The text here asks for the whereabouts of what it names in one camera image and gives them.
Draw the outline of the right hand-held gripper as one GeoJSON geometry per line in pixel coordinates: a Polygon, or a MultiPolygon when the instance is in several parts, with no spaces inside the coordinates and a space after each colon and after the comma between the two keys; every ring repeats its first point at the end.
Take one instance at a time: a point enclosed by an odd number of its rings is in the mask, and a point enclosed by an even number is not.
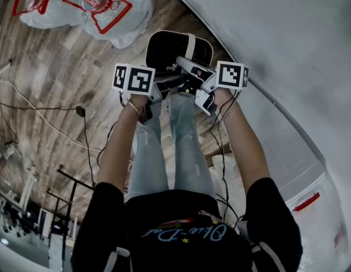
{"type": "Polygon", "coordinates": [[[216,71],[212,71],[200,67],[200,65],[193,66],[191,60],[178,56],[176,64],[184,70],[191,70],[194,77],[204,81],[196,91],[195,104],[208,116],[216,110],[214,105],[214,91],[216,89],[229,89],[237,98],[248,84],[249,68],[241,63],[218,61],[216,71]],[[206,73],[204,78],[198,77],[198,69],[206,73]]]}

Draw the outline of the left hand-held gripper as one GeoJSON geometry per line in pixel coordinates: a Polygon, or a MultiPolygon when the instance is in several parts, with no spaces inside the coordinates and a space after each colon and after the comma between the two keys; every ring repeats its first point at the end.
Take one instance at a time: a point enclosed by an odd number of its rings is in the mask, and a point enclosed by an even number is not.
{"type": "MultiPolygon", "coordinates": [[[[165,78],[166,86],[180,86],[185,83],[187,75],[173,75],[165,78]]],[[[155,69],[117,63],[113,72],[112,90],[119,93],[122,108],[132,95],[143,95],[149,98],[143,109],[140,121],[144,124],[160,123],[162,99],[155,84],[155,69]]]]}

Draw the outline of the black bin with white rim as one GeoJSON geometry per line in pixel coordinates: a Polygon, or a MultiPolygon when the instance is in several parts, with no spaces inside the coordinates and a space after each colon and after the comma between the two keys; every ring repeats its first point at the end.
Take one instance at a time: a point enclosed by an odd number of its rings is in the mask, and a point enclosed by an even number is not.
{"type": "Polygon", "coordinates": [[[167,71],[166,67],[176,63],[182,56],[200,65],[209,67],[213,59],[213,46],[210,42],[191,33],[158,31],[147,44],[145,65],[156,70],[156,75],[178,75],[183,73],[181,67],[167,71]]]}

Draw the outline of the person's left forearm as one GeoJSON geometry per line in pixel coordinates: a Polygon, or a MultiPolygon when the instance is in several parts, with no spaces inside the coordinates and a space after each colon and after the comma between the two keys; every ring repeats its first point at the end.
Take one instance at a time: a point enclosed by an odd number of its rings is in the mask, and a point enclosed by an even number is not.
{"type": "Polygon", "coordinates": [[[132,141],[137,122],[148,100],[147,96],[132,95],[121,111],[101,157],[98,172],[99,183],[109,183],[124,192],[132,141]]]}

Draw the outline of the person's right forearm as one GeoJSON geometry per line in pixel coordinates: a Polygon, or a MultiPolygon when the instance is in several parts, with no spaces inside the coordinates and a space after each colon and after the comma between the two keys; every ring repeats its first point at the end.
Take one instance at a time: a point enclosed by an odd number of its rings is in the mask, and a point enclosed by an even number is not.
{"type": "Polygon", "coordinates": [[[230,90],[218,88],[214,95],[214,103],[222,115],[244,190],[248,192],[257,180],[270,177],[264,151],[230,90]]]}

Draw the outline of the person's left black shoe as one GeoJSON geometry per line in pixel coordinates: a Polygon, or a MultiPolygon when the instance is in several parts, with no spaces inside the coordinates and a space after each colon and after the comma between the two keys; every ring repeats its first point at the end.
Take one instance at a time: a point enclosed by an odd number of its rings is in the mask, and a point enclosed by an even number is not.
{"type": "Polygon", "coordinates": [[[179,87],[179,83],[176,81],[158,82],[156,86],[160,92],[160,98],[165,100],[170,91],[179,87]]]}

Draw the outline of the person's black shoe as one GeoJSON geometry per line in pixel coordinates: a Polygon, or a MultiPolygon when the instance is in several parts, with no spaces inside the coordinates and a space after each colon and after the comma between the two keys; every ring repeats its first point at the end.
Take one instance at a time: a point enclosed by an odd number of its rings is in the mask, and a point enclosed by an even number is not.
{"type": "Polygon", "coordinates": [[[179,87],[179,83],[176,81],[158,82],[156,86],[160,92],[160,98],[165,100],[170,91],[179,87]]]}
{"type": "Polygon", "coordinates": [[[195,96],[198,88],[199,83],[197,79],[187,79],[184,84],[178,88],[177,92],[195,96]]]}

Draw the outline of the person's right black shoe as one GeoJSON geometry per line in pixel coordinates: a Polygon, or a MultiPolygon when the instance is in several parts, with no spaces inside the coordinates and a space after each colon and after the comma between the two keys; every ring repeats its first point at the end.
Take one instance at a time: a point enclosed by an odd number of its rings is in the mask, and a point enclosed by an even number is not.
{"type": "Polygon", "coordinates": [[[184,84],[178,88],[177,92],[195,96],[198,88],[199,83],[197,79],[187,79],[184,84]]]}

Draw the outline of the person's light blue jeans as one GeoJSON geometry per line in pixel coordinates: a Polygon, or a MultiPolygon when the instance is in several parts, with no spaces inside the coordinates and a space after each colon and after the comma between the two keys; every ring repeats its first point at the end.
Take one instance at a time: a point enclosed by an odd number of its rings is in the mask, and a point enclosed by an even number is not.
{"type": "MultiPolygon", "coordinates": [[[[127,199],[169,190],[161,147],[160,108],[161,103],[156,103],[151,107],[152,118],[137,124],[127,199]]],[[[175,142],[174,188],[214,198],[212,177],[198,141],[194,95],[179,92],[170,96],[170,127],[175,142]]]]}

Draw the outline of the white foam sheet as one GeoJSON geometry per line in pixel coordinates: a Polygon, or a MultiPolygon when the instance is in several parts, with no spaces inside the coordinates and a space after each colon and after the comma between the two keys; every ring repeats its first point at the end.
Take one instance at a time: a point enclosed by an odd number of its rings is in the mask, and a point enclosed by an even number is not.
{"type": "Polygon", "coordinates": [[[206,162],[212,176],[221,218],[235,228],[246,211],[246,194],[236,160],[232,153],[208,154],[206,162]]]}

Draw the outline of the white chest cabinet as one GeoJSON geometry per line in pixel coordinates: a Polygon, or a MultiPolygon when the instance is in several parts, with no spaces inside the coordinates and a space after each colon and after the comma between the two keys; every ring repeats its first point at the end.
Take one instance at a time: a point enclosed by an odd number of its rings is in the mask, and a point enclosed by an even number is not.
{"type": "Polygon", "coordinates": [[[270,175],[289,206],[296,206],[325,178],[325,169],[289,120],[263,96],[239,105],[264,150],[270,175]]]}

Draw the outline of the person's black printed shirt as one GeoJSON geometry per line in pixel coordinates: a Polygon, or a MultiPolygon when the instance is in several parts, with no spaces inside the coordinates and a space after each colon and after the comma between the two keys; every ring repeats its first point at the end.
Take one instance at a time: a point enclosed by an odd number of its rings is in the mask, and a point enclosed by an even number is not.
{"type": "Polygon", "coordinates": [[[109,183],[94,190],[75,241],[73,272],[297,272],[301,234],[274,181],[246,196],[242,233],[208,195],[168,190],[124,200],[109,183]]]}

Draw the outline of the black metal rack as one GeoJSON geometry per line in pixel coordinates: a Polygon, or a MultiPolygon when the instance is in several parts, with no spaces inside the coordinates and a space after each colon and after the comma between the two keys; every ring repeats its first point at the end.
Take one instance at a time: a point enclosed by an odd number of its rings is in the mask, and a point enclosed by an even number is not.
{"type": "Polygon", "coordinates": [[[65,205],[62,206],[61,208],[62,209],[67,209],[66,215],[64,217],[64,225],[63,225],[62,228],[60,228],[60,230],[61,230],[60,234],[62,235],[61,260],[62,260],[62,266],[64,266],[64,263],[65,263],[65,260],[66,260],[66,241],[69,239],[68,233],[70,231],[70,229],[69,229],[69,223],[71,221],[70,213],[71,213],[71,208],[72,208],[73,202],[74,202],[74,195],[75,195],[76,188],[77,188],[78,185],[80,185],[80,186],[85,187],[85,188],[87,188],[89,190],[94,190],[94,183],[92,183],[92,185],[88,185],[88,184],[85,184],[84,182],[82,182],[81,180],[76,179],[75,177],[73,177],[71,175],[68,175],[65,172],[65,168],[63,167],[63,165],[60,165],[58,167],[57,172],[59,174],[65,176],[67,179],[69,179],[70,182],[73,182],[73,186],[72,186],[72,190],[71,190],[71,194],[70,194],[69,200],[65,200],[65,199],[61,198],[60,196],[53,194],[50,191],[49,188],[46,191],[47,194],[49,194],[50,196],[52,196],[52,197],[57,199],[56,207],[54,209],[53,223],[51,225],[52,228],[54,228],[54,221],[56,220],[56,216],[59,215],[59,211],[60,211],[59,208],[58,208],[59,202],[60,201],[64,202],[65,205]]]}

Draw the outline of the white stand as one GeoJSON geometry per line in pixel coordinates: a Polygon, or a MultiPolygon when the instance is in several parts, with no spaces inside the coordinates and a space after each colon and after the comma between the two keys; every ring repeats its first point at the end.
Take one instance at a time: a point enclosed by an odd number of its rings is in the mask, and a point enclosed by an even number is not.
{"type": "Polygon", "coordinates": [[[27,179],[23,188],[23,192],[20,198],[19,206],[22,212],[26,212],[28,201],[34,186],[34,183],[37,181],[36,167],[33,165],[30,170],[27,172],[27,179]]]}

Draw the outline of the plastic wrapped bottle pack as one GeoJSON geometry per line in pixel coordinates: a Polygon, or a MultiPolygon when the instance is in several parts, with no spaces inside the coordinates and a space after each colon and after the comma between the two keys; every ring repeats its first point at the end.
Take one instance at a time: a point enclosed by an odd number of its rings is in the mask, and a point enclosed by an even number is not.
{"type": "Polygon", "coordinates": [[[297,272],[340,272],[348,234],[339,193],[325,175],[287,203],[299,226],[303,254],[297,272]]]}

